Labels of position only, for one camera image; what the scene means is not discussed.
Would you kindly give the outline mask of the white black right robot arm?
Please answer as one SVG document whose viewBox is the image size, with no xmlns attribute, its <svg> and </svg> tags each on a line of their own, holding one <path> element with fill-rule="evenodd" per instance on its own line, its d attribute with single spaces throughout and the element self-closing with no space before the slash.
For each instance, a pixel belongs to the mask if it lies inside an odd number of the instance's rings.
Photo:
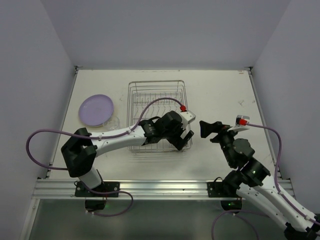
<svg viewBox="0 0 320 240">
<path fill-rule="evenodd" d="M 278 177 L 257 159 L 255 150 L 244 138 L 236 138 L 238 132 L 248 130 L 253 124 L 238 117 L 235 126 L 220 121 L 199 122 L 200 136 L 220 145 L 232 171 L 222 180 L 227 195 L 237 195 L 259 208 L 276 222 L 288 240 L 315 240 L 320 233 L 320 216 L 297 202 L 282 186 Z"/>
</svg>

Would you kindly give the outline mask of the purple plate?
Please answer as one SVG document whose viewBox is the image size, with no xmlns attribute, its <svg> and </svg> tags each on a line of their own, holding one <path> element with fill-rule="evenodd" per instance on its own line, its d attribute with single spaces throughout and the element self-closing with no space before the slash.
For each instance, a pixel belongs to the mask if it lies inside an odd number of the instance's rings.
<svg viewBox="0 0 320 240">
<path fill-rule="evenodd" d="M 79 120 L 104 122 L 110 119 L 114 112 L 114 103 L 104 94 L 95 94 L 88 97 L 78 110 Z"/>
</svg>

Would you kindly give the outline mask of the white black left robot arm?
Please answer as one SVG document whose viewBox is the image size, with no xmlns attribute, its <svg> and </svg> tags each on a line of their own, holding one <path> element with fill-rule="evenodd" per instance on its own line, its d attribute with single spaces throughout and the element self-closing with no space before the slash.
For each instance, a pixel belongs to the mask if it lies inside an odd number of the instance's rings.
<svg viewBox="0 0 320 240">
<path fill-rule="evenodd" d="M 102 179 L 94 168 L 100 155 L 127 147 L 147 146 L 167 140 L 181 151 L 194 135 L 187 126 L 196 119 L 191 111 L 169 111 L 162 117 L 140 121 L 136 125 L 109 132 L 93 132 L 80 128 L 61 147 L 61 153 L 72 178 L 78 178 L 89 189 L 102 185 Z"/>
</svg>

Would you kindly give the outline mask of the large clear glass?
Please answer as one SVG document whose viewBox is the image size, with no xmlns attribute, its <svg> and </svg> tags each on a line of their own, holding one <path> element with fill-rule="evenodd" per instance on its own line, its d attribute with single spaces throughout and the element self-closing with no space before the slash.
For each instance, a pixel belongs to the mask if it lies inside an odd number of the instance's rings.
<svg viewBox="0 0 320 240">
<path fill-rule="evenodd" d="M 102 126 L 106 131 L 118 130 L 120 128 L 120 120 L 116 116 L 111 116 Z"/>
</svg>

